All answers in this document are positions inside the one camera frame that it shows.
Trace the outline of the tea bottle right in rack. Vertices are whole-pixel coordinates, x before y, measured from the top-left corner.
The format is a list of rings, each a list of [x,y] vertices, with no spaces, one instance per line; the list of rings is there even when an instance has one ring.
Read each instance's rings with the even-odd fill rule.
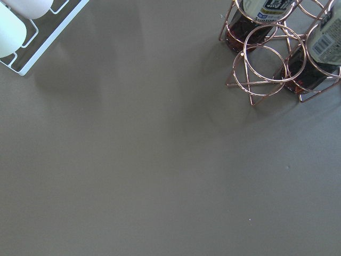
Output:
[[[314,28],[306,43],[310,55],[303,71],[285,87],[297,94],[314,92],[327,74],[340,67],[340,1],[333,1],[319,24]]]

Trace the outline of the tea bottle left in rack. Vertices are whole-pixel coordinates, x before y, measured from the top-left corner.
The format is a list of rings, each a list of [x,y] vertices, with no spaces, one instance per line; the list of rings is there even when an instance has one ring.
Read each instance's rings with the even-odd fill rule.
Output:
[[[289,12],[292,1],[240,1],[225,33],[226,44],[230,50],[240,52],[246,37],[256,27],[264,23],[273,23]]]

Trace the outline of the white metal rack base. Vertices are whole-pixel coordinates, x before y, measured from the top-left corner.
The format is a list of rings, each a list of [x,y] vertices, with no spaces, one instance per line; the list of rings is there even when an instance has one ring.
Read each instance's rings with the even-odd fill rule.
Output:
[[[88,1],[54,1],[46,14],[29,20],[1,1],[27,29],[23,45],[14,53],[1,58],[1,63],[24,76],[87,3]]]

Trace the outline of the white cup near corner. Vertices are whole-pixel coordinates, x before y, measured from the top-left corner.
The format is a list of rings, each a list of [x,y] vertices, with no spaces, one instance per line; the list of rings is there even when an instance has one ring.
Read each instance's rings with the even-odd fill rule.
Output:
[[[1,58],[17,51],[27,35],[25,24],[1,3]]]

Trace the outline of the white cup at edge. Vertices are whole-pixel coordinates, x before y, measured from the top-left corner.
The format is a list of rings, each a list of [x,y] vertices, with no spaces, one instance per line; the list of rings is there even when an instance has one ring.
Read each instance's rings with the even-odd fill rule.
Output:
[[[51,8],[54,0],[3,0],[16,13],[26,19],[38,19]]]

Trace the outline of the tea bottle in rack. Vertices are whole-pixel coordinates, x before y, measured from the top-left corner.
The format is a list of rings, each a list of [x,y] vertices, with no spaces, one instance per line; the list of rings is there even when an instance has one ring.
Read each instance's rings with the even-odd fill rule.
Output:
[[[303,71],[285,87],[297,94],[314,92],[327,74],[340,67],[340,1],[333,1],[319,24],[314,28],[306,43],[310,55]]]
[[[264,23],[273,23],[289,12],[292,1],[240,1],[225,33],[226,44],[230,50],[240,52],[246,37],[256,27]]]

